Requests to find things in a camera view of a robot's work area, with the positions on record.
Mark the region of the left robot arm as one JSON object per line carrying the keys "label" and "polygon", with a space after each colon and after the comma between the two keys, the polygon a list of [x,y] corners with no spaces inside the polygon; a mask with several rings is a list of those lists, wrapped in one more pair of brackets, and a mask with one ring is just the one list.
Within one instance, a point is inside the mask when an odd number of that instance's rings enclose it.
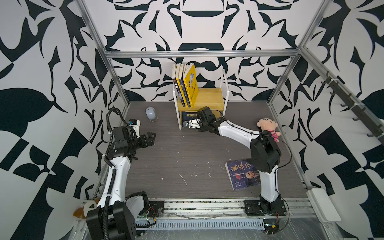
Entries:
{"label": "left robot arm", "polygon": [[108,111],[106,121],[110,141],[103,160],[108,175],[97,207],[86,216],[87,227],[93,240],[134,240],[136,219],[150,205],[145,192],[126,198],[127,177],[137,150],[153,146],[156,134],[141,135],[140,121],[126,121],[117,108]]}

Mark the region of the dark purple portrait book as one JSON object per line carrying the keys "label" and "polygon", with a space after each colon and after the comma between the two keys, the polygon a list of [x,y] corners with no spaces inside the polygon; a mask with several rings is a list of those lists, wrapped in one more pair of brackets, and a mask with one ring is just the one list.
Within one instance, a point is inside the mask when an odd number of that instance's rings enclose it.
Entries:
{"label": "dark purple portrait book", "polygon": [[181,68],[181,78],[180,78],[180,82],[181,82],[182,90],[183,90],[184,97],[185,97],[185,103],[186,103],[186,105],[190,108],[190,107],[191,107],[191,102],[190,102],[189,95],[188,95],[188,92],[187,92],[187,86],[186,86],[186,84],[185,84],[185,70],[186,70],[186,65],[185,65],[185,64],[182,64],[182,67],[183,67],[183,68]]}

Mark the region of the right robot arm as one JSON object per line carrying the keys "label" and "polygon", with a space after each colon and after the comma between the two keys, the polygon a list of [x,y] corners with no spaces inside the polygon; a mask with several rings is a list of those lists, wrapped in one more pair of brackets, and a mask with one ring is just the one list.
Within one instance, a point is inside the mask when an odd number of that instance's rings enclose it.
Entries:
{"label": "right robot arm", "polygon": [[139,150],[131,180],[151,198],[258,198],[250,212],[283,216],[286,205],[278,188],[280,143],[275,127],[249,130],[207,107],[195,115],[197,129],[179,130],[159,115],[140,115],[141,134],[156,134],[155,144]]}

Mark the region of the yellow cartoon book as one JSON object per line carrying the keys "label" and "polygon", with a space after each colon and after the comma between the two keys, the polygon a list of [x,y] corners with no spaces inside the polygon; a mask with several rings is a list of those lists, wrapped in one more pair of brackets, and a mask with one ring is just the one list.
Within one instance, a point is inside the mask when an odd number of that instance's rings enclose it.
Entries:
{"label": "yellow cartoon book", "polygon": [[185,101],[185,98],[184,98],[184,92],[183,92],[182,85],[181,85],[182,71],[183,71],[183,65],[182,64],[177,64],[177,67],[176,67],[176,80],[177,80],[177,84],[178,84],[178,94],[179,94],[179,98],[181,100],[182,106],[185,107],[186,106],[186,101]]}
{"label": "yellow cartoon book", "polygon": [[183,81],[186,89],[187,105],[193,108],[198,96],[198,84],[195,64],[188,64],[184,67]]}

